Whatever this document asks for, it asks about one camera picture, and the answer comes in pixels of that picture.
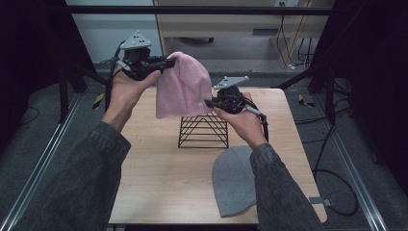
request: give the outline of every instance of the human arm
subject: human arm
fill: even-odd
[[[63,169],[36,191],[14,230],[106,230],[130,143],[120,131],[141,94],[160,76],[113,79],[111,104],[95,129],[73,149]]]
[[[251,99],[248,93],[244,96]],[[259,117],[247,110],[237,115],[215,111],[253,150],[250,163],[260,230],[321,230],[314,208],[266,141]]]

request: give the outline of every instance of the wire pyramid stand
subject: wire pyramid stand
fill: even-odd
[[[227,122],[211,112],[206,115],[182,116],[179,148],[228,148]]]

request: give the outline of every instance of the jacket sleeve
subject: jacket sleeve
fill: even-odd
[[[323,229],[313,206],[269,143],[253,150],[250,163],[261,231]]]
[[[130,146],[110,125],[98,123],[65,168],[36,191],[35,206],[28,206],[14,230],[106,230]]]

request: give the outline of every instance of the wooden tabletop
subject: wooden tabletop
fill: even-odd
[[[282,90],[244,89],[268,117],[269,140],[307,197],[319,196],[311,168]],[[132,144],[110,223],[257,223],[256,206],[221,218],[214,195],[212,169],[221,148],[178,148],[180,117],[156,118],[156,89],[145,91],[122,131]],[[228,128],[230,146],[245,145]],[[314,205],[322,222],[326,213]]]

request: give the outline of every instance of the wrist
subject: wrist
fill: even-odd
[[[257,148],[259,145],[264,144],[264,143],[268,143],[267,139],[265,139],[265,137],[259,137],[256,139],[250,139],[247,141],[249,147],[253,150],[255,148]]]
[[[108,123],[120,133],[131,115],[132,110],[120,110],[109,107],[102,117],[102,121]]]

